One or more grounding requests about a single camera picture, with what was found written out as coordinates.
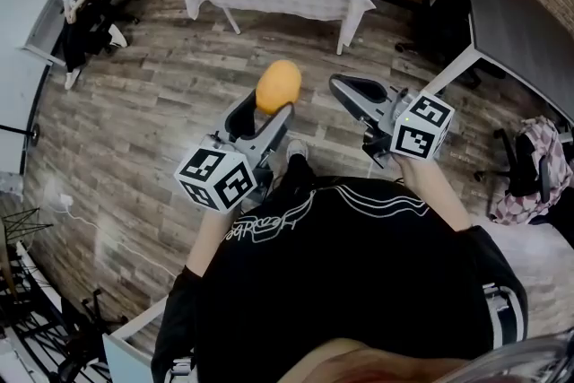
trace seated person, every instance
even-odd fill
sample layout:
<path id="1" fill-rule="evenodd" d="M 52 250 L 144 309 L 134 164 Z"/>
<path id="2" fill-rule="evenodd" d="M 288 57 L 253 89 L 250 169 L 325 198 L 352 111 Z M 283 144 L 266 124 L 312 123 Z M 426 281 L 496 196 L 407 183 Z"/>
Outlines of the seated person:
<path id="1" fill-rule="evenodd" d="M 290 143 L 281 185 L 252 211 L 205 213 L 155 383 L 192 349 L 199 383 L 430 383 L 526 335 L 524 288 L 436 162 L 397 156 L 403 186 L 318 178 L 307 155 Z"/>
<path id="2" fill-rule="evenodd" d="M 115 25 L 109 31 L 91 32 L 91 27 L 99 21 L 101 9 L 88 0 L 63 0 L 65 23 L 63 49 L 67 74 L 65 88 L 70 90 L 85 66 L 84 53 L 98 54 L 102 47 L 114 45 L 126 47 L 126 39 Z"/>

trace wooden floor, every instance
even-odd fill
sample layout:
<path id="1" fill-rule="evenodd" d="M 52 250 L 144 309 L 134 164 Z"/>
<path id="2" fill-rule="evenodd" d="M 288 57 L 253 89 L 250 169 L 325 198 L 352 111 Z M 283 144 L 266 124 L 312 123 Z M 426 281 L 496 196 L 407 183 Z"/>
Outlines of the wooden floor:
<path id="1" fill-rule="evenodd" d="M 181 195 L 174 169 L 188 146 L 251 91 L 274 60 L 291 59 L 303 72 L 288 136 L 309 144 L 317 172 L 363 177 L 370 168 L 361 151 L 363 128 L 330 94 L 328 77 L 365 75 L 421 89 L 439 70 L 420 57 L 395 52 L 395 43 L 408 38 L 411 14 L 389 4 L 365 15 L 340 57 L 333 23 L 237 12 L 242 33 L 236 35 L 222 11 L 208 5 L 198 21 L 187 18 L 183 0 L 140 0 L 131 11 L 142 21 L 122 28 L 129 48 L 94 57 L 72 91 L 64 90 L 63 71 L 50 74 L 38 111 L 42 137 L 30 152 L 25 177 L 24 206 L 40 206 L 42 219 L 56 224 L 35 237 L 32 255 L 72 301 L 100 287 L 109 316 L 132 318 L 170 289 L 202 215 Z M 492 130 L 513 130 L 521 118 L 548 110 L 511 78 L 488 79 L 476 91 L 455 83 L 444 99 L 457 114 L 439 161 L 468 208 L 484 215 L 489 196 L 504 188 L 473 179 L 475 170 L 504 166 Z M 276 171 L 283 167 L 286 144 L 274 157 Z M 373 174 L 398 177 L 393 168 Z M 73 197 L 77 219 L 49 209 L 61 209 L 61 193 Z M 12 209 L 14 203 L 4 197 L 3 207 Z M 501 232 L 507 243 L 524 241 L 515 229 Z M 541 259 L 532 250 L 517 252 L 519 244 L 513 248 L 521 279 L 540 300 L 532 306 L 542 321 L 536 333 L 574 322 L 573 308 L 560 321 L 555 311 L 574 305 L 574 284 L 563 276 L 574 267 L 571 249 L 555 233 L 549 240 L 559 252 L 544 252 L 544 260 L 559 257 L 553 272 L 558 274 L 533 274 L 529 258 L 535 264 Z M 560 300 L 551 309 L 544 306 L 549 296 Z"/>

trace sleeve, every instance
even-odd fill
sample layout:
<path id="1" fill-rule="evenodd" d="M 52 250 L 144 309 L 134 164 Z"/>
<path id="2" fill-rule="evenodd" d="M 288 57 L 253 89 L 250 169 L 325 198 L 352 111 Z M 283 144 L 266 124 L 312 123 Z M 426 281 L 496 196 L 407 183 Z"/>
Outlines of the sleeve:
<path id="1" fill-rule="evenodd" d="M 526 334 L 528 326 L 526 291 L 491 235 L 484 228 L 475 226 L 467 231 L 457 232 L 457 236 L 462 239 L 474 259 L 481 285 L 495 283 L 498 286 L 506 286 L 517 295 Z"/>
<path id="2" fill-rule="evenodd" d="M 201 277 L 186 266 L 171 288 L 152 358 L 154 383 L 163 383 L 174 359 L 188 356 L 196 342 L 196 296 Z"/>

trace white sneaker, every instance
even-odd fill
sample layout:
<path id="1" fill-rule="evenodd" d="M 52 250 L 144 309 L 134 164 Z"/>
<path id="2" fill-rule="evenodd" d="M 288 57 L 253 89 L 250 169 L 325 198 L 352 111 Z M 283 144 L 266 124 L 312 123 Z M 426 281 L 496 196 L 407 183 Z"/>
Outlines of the white sneaker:
<path id="1" fill-rule="evenodd" d="M 119 31 L 116 24 L 112 24 L 111 26 L 109 26 L 108 32 L 109 35 L 111 35 L 111 42 L 109 43 L 110 45 L 119 48 L 127 47 L 127 40 L 124 37 L 124 35 Z"/>
<path id="2" fill-rule="evenodd" d="M 78 77 L 80 76 L 81 73 L 82 73 L 81 67 L 76 67 L 72 72 L 66 73 L 64 88 L 70 91 L 74 86 L 75 81 L 78 80 Z"/>
<path id="3" fill-rule="evenodd" d="M 287 145 L 287 162 L 289 162 L 293 155 L 303 155 L 306 160 L 309 157 L 307 145 L 299 139 L 293 139 L 289 142 L 289 145 Z"/>

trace black t-shirt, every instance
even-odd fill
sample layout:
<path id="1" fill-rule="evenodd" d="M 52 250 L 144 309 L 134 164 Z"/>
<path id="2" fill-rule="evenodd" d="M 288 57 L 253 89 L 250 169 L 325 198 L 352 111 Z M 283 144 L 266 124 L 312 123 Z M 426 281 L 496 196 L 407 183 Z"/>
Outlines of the black t-shirt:
<path id="1" fill-rule="evenodd" d="M 454 232 L 405 187 L 333 179 L 238 218 L 203 278 L 177 279 L 156 381 L 195 347 L 201 383 L 275 383 L 317 346 L 349 338 L 420 358 L 492 347 L 483 284 L 526 295 L 488 234 Z"/>

